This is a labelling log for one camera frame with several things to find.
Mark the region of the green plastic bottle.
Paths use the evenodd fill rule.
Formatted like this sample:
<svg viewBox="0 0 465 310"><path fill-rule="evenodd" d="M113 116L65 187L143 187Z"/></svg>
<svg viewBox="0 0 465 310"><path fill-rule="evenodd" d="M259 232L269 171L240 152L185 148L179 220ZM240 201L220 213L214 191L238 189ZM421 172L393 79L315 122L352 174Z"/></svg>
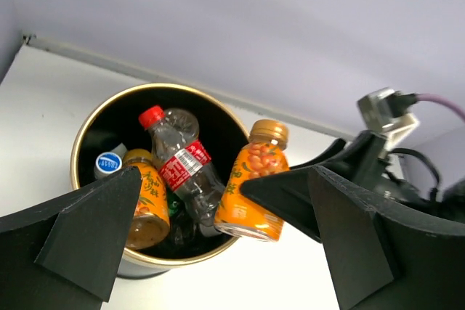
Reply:
<svg viewBox="0 0 465 310"><path fill-rule="evenodd" d="M182 209L182 201L169 197L168 198L168 213L169 217L172 217L175 215L177 212L179 212Z"/></svg>

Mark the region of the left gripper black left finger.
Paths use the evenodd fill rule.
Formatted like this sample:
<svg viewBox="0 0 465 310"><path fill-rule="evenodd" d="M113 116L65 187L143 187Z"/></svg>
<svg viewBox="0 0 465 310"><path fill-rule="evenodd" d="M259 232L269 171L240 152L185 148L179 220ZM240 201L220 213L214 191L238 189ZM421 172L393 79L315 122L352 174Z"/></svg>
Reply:
<svg viewBox="0 0 465 310"><path fill-rule="evenodd" d="M135 167L1 217L2 309L100 309L139 198Z"/></svg>

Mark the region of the clear plastic bottle white cap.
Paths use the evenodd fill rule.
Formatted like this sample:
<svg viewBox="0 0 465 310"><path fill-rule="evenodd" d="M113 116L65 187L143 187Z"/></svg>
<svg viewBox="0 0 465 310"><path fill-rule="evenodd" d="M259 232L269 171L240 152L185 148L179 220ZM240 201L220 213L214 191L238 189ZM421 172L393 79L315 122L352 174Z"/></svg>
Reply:
<svg viewBox="0 0 465 310"><path fill-rule="evenodd" d="M112 150L100 153L94 162L94 178L100 180L119 171L126 152L126 146L120 143Z"/></svg>

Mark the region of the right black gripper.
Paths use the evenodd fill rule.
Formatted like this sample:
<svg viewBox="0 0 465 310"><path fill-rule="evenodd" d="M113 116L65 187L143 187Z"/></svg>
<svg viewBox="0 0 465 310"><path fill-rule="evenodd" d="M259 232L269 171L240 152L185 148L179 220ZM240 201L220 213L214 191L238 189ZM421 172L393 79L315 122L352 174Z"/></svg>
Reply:
<svg viewBox="0 0 465 310"><path fill-rule="evenodd" d="M291 166L291 170L317 165L337 156L337 174L365 189L374 189L381 181L387 162L380 158L384 151L386 137L373 131L362 131L355 140L345 148L347 141L338 138L316 158L299 165Z"/></svg>

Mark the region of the clear bottle red label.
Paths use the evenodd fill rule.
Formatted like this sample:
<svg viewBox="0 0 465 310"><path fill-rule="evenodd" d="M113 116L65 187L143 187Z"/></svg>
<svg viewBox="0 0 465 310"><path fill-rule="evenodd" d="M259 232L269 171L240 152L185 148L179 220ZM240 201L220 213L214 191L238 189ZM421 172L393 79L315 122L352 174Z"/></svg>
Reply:
<svg viewBox="0 0 465 310"><path fill-rule="evenodd" d="M170 190L196 223L212 227L225 186L205 147L173 126L158 105L138 120L152 139L155 168Z"/></svg>

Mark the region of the small orange bottle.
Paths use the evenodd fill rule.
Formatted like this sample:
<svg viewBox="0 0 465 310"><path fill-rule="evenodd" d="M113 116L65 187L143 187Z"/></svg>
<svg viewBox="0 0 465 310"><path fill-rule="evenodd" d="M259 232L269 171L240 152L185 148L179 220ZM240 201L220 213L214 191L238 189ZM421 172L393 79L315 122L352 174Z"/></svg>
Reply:
<svg viewBox="0 0 465 310"><path fill-rule="evenodd" d="M238 153L214 217L219 232L265 242L280 239L283 220L243 194L249 184L289 170L284 154L288 128L279 121L261 119L250 131L248 144Z"/></svg>
<svg viewBox="0 0 465 310"><path fill-rule="evenodd" d="M153 156L144 149L128 151L123 166L139 169L142 184L126 247L142 250L163 241L170 231L166 186L153 166Z"/></svg>

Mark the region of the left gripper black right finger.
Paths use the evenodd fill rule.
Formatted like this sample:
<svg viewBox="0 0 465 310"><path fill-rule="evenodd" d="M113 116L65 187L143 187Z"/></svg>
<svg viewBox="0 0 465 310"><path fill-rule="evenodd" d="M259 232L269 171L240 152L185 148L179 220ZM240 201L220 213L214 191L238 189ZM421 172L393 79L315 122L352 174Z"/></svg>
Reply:
<svg viewBox="0 0 465 310"><path fill-rule="evenodd" d="M464 225L370 192L322 166L244 196L319 241L341 309L462 309Z"/></svg>

